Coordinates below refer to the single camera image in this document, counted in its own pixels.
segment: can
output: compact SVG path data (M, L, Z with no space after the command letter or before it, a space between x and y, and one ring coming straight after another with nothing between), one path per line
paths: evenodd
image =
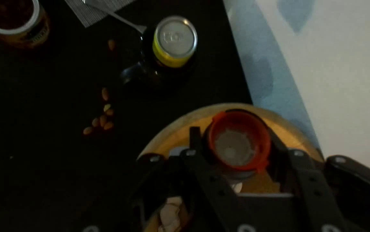
M4 6L4 2L0 1L0 16L5 15L2 10L10 10L6 3L11 3L11 1L13 0L5 0ZM27 0L27 2L23 0L15 0L14 3L17 3L18 8L22 7L23 3L27 3L26 6L32 3L32 11L28 12L28 16L29 14L31 16L26 19L22 25L15 28L2 28L0 25L0 39L18 48L33 48L45 43L50 33L50 20L39 0Z
M162 19L153 34L152 50L161 64L180 68L197 47L197 32L185 17L171 15Z

